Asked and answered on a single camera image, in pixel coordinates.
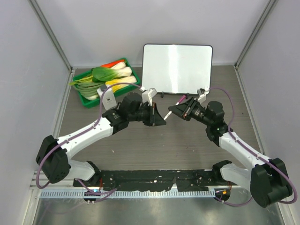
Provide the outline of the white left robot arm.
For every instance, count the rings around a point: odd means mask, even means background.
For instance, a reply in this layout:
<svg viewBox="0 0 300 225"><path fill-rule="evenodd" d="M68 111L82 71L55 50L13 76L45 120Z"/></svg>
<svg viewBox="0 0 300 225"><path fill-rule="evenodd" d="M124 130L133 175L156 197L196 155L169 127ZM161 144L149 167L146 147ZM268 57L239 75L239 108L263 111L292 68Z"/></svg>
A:
<svg viewBox="0 0 300 225"><path fill-rule="evenodd" d="M99 120L59 138L44 138L36 163L40 171L55 184L65 178L78 179L89 187L100 185L101 172L91 161L72 160L78 152L96 141L112 136L128 127L130 122L142 122L148 127L164 126L166 121L152 101L155 89L138 94L130 92L115 108L107 110Z"/></svg>

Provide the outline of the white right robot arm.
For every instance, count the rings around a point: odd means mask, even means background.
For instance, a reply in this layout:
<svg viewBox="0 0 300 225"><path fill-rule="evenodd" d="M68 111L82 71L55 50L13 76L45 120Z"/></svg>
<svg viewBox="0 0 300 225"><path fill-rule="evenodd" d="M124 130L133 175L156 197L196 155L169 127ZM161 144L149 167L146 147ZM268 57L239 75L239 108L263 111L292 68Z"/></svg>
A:
<svg viewBox="0 0 300 225"><path fill-rule="evenodd" d="M208 139L244 165L240 168L225 160L215 164L215 171L211 174L215 184L223 185L227 181L237 184L249 191L263 208L293 195L284 162L265 156L240 139L225 123L225 112L220 102L210 101L207 107L203 107L191 98L168 109L185 121L194 119L206 125Z"/></svg>

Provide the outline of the white whiteboard black frame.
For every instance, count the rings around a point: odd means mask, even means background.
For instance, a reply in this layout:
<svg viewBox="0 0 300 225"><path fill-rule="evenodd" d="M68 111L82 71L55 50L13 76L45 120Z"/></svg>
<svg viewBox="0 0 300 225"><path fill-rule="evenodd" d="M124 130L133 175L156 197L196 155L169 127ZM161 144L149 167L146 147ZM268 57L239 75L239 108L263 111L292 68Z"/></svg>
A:
<svg viewBox="0 0 300 225"><path fill-rule="evenodd" d="M168 94L196 94L210 87L211 45L145 44L142 86Z"/></svg>

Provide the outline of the white marker purple cap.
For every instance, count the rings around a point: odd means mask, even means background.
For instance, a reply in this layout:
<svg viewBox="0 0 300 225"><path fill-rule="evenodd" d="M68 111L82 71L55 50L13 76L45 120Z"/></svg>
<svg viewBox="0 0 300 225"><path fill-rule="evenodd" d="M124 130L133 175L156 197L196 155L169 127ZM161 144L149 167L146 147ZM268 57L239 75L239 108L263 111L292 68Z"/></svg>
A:
<svg viewBox="0 0 300 225"><path fill-rule="evenodd" d="M173 109L175 109L175 107L177 105L179 105L184 99L186 98L186 95L182 95L181 98L178 100L178 102L171 107L171 110L168 111L167 115L164 117L164 120L167 120L167 118L173 113Z"/></svg>

